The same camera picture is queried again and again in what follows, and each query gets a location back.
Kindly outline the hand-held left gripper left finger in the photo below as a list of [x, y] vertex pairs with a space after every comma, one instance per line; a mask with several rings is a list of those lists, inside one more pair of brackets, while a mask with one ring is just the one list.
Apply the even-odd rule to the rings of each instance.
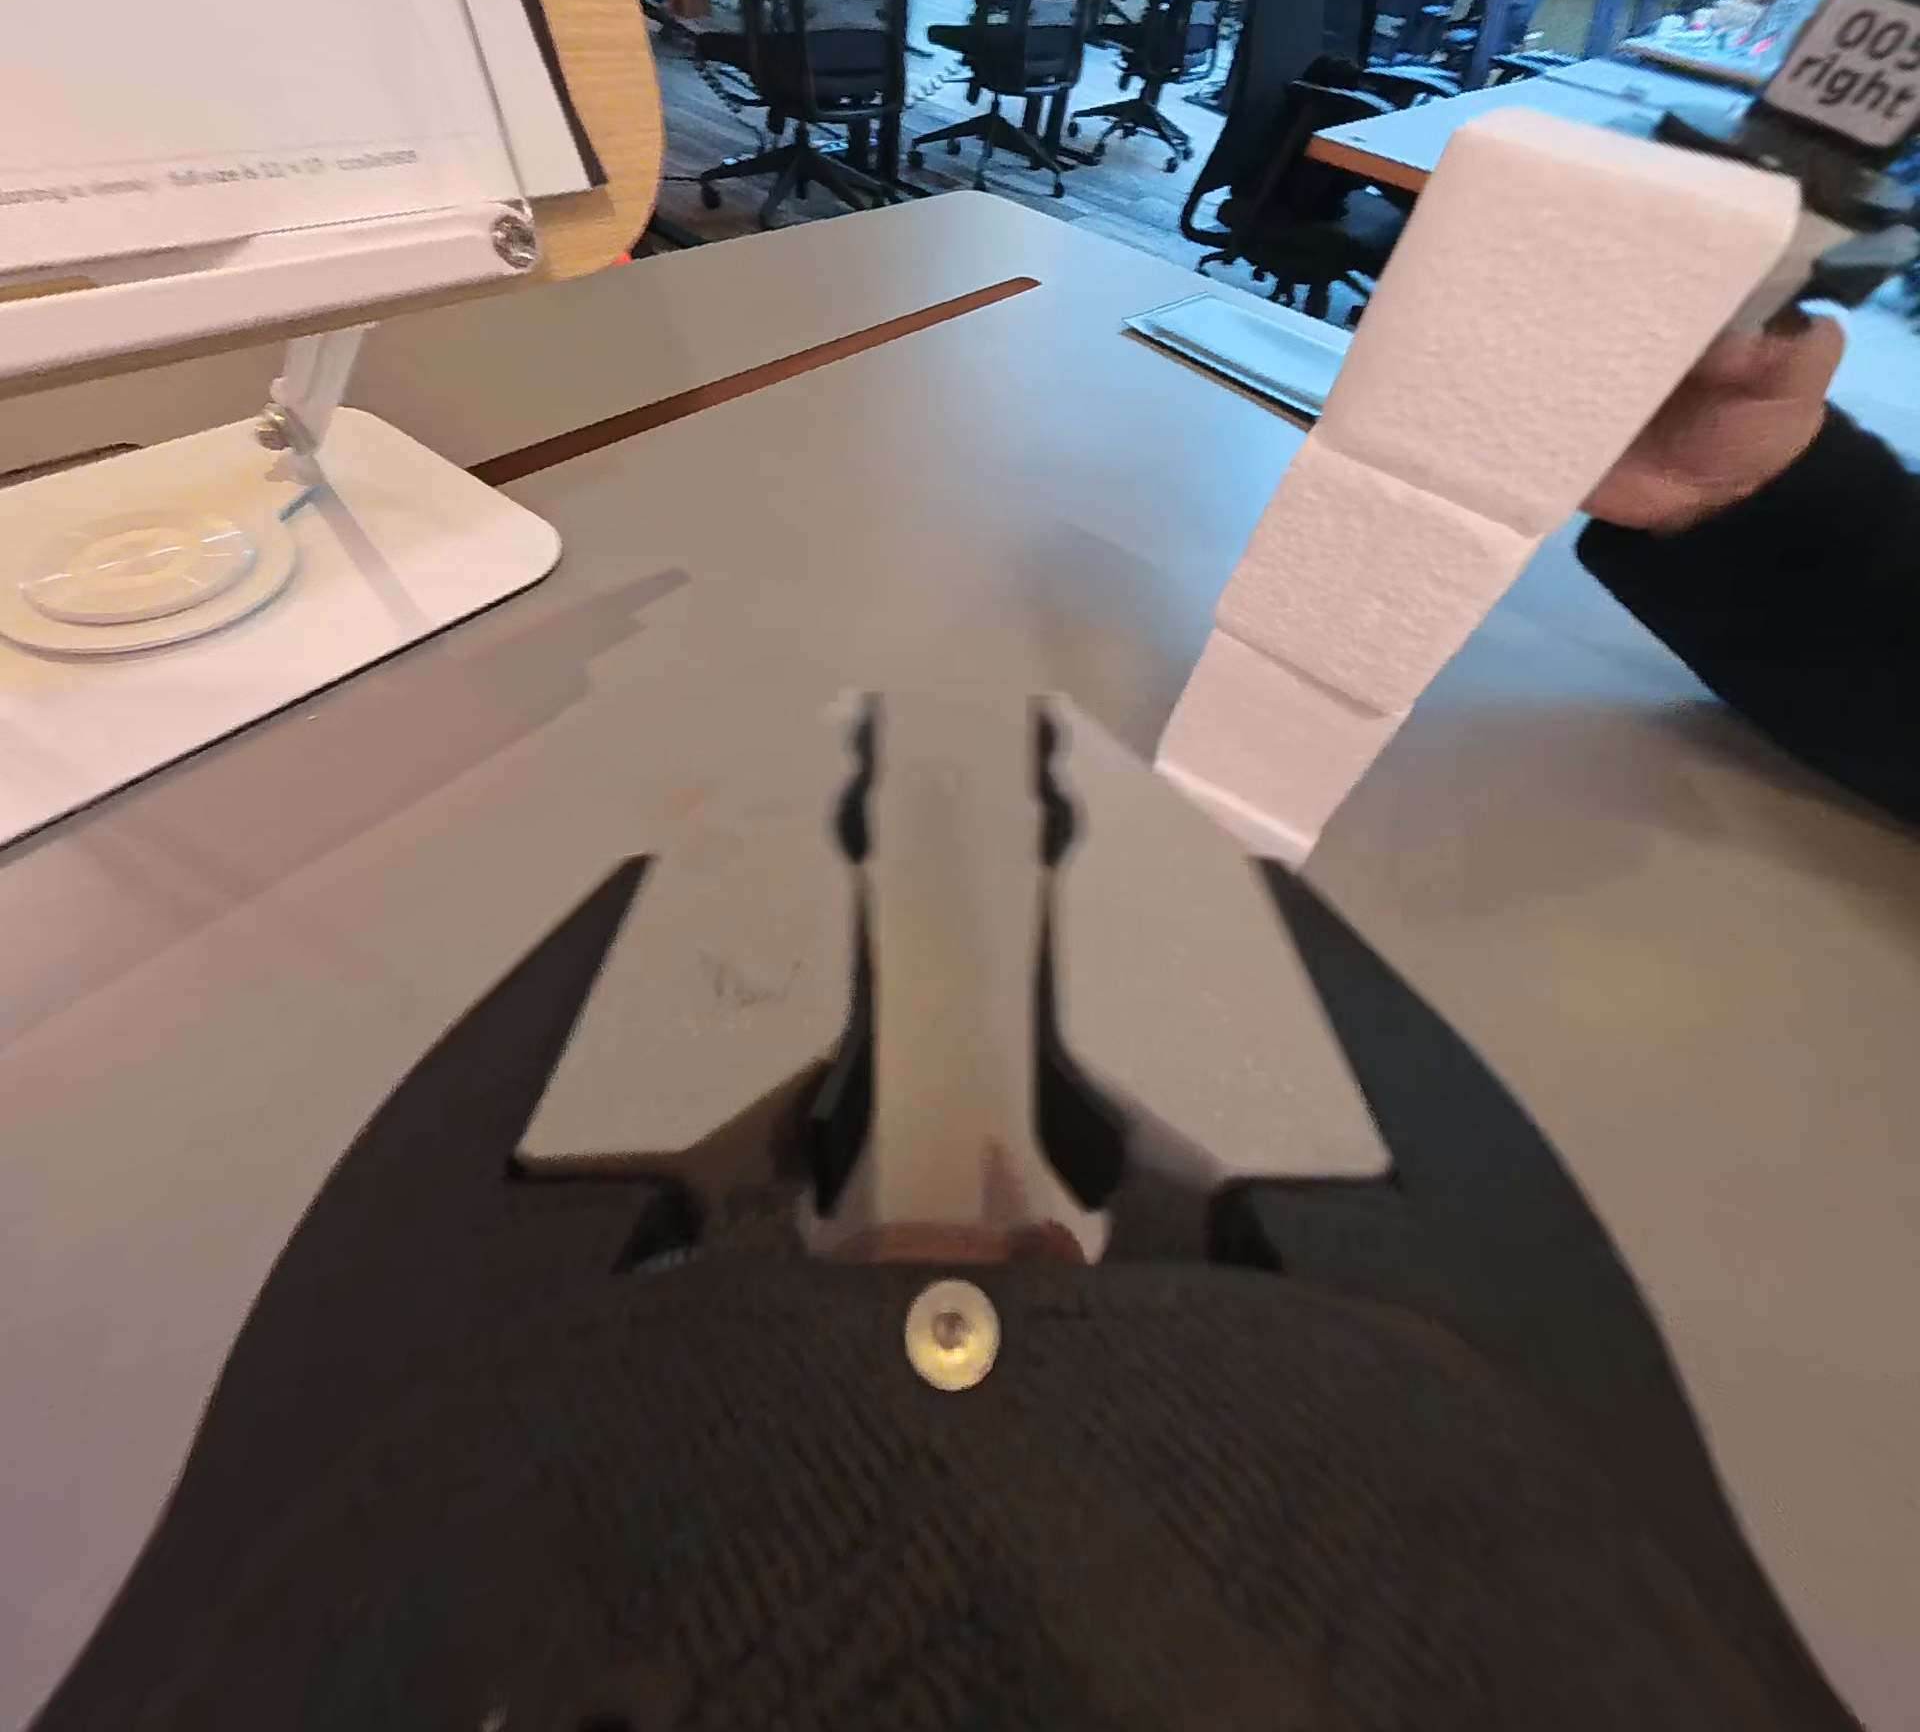
[[528, 1179], [660, 1181], [707, 1208], [797, 1186], [836, 1210], [872, 1112], [872, 827], [885, 698], [649, 857], [515, 1148]]

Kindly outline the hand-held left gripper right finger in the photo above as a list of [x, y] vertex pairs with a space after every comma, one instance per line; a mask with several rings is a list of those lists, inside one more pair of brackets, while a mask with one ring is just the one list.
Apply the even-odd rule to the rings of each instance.
[[1388, 1179], [1266, 866], [1067, 698], [1033, 702], [1030, 739], [1034, 1119], [1074, 1203], [1119, 1224]]

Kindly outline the white hard foam cube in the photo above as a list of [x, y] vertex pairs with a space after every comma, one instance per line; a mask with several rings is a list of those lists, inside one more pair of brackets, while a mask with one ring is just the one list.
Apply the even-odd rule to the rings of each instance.
[[1154, 769], [1250, 857], [1298, 871], [1403, 720], [1212, 633]]
[[1734, 326], [1802, 217], [1776, 171], [1486, 113], [1431, 173], [1307, 453], [1538, 540]]
[[1212, 626], [1352, 707], [1406, 713], [1537, 548], [1314, 430], [1263, 511]]

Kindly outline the person's right hand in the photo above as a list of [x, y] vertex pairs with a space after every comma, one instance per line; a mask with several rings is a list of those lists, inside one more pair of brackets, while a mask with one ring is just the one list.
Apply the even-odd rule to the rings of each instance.
[[1813, 447], [1847, 332], [1790, 307], [1718, 339], [1585, 498], [1601, 525], [1680, 534], [1761, 495]]

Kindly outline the grey office table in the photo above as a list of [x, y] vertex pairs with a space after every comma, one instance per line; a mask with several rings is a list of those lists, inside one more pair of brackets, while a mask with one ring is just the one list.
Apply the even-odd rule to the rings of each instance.
[[1580, 63], [1549, 74], [1436, 98], [1385, 113], [1308, 140], [1308, 158], [1380, 189], [1421, 193], [1448, 140], [1465, 127], [1503, 111], [1648, 140], [1662, 116], [1679, 116], [1716, 139], [1731, 139], [1755, 95], [1644, 64]]

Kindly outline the printed instruction sheet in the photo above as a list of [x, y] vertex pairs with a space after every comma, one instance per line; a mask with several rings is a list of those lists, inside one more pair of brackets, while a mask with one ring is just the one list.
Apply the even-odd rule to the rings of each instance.
[[605, 183], [541, 0], [2, 0], [7, 274]]

